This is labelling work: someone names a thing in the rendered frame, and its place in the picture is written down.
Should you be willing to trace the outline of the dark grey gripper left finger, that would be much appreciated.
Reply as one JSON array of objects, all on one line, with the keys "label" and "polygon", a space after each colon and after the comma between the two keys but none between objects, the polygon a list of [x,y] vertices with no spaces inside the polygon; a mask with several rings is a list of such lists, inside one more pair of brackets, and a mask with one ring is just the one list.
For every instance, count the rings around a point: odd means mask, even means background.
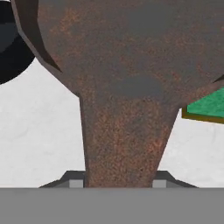
[{"label": "dark grey gripper left finger", "polygon": [[83,188],[85,182],[84,171],[66,171],[60,179],[42,185],[41,188]]}]

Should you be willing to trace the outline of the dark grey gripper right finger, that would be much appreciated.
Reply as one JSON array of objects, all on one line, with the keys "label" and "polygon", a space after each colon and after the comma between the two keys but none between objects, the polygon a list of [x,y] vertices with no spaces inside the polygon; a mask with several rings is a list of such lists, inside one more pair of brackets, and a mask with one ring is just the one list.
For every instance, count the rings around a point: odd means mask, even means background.
[{"label": "dark grey gripper right finger", "polygon": [[152,187],[153,188],[175,188],[175,187],[195,188],[195,185],[191,185],[181,180],[175,179],[168,171],[157,171],[157,174],[152,182]]}]

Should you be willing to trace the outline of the green and yellow sponge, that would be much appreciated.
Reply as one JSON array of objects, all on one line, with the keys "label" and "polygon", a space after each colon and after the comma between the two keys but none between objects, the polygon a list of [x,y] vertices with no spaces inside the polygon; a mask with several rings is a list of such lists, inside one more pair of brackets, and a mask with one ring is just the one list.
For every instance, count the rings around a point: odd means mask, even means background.
[{"label": "green and yellow sponge", "polygon": [[184,119],[224,124],[224,88],[182,108]]}]

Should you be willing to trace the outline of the black round hob burner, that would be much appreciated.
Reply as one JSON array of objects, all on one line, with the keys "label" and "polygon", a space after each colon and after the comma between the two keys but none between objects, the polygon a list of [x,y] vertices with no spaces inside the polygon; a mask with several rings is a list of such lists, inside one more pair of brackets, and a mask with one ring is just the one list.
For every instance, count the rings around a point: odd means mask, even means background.
[{"label": "black round hob burner", "polygon": [[18,77],[34,58],[18,33],[11,3],[0,1],[0,85]]}]

